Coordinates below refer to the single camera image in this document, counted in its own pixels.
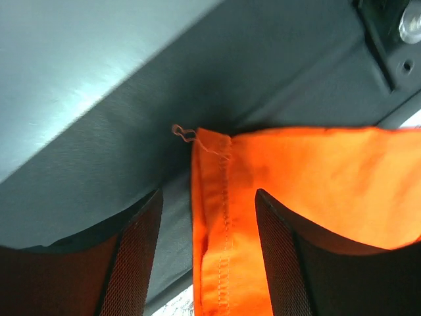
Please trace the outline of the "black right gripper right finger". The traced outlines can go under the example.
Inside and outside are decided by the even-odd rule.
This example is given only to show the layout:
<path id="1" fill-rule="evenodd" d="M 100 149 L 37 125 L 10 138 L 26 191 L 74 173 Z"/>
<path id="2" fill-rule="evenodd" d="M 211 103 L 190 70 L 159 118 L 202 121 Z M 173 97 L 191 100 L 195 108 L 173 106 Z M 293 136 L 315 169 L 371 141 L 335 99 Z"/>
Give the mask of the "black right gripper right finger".
<path id="1" fill-rule="evenodd" d="M 275 315 L 419 315 L 420 243 L 386 250 L 340 236 L 255 196 Z"/>

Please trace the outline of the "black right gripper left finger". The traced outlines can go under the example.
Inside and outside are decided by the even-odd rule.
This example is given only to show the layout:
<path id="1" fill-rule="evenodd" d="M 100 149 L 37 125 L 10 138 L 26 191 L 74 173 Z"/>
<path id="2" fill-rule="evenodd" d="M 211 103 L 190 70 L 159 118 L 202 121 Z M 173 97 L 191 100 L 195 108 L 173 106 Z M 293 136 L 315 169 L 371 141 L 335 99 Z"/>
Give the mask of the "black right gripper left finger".
<path id="1" fill-rule="evenodd" d="M 2 315 L 142 315 L 160 190 L 50 246 L 1 248 Z"/>

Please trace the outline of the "orange t shirt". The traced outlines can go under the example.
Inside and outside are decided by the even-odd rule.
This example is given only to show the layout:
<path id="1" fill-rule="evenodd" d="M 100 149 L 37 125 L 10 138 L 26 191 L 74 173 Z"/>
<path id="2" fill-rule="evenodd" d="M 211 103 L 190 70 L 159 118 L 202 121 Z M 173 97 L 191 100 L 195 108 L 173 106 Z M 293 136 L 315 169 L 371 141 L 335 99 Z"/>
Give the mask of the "orange t shirt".
<path id="1" fill-rule="evenodd" d="M 193 145 L 196 315 L 271 315 L 255 211 L 266 190 L 351 240 L 394 250 L 420 241 L 420 130 L 273 128 L 173 133 Z"/>

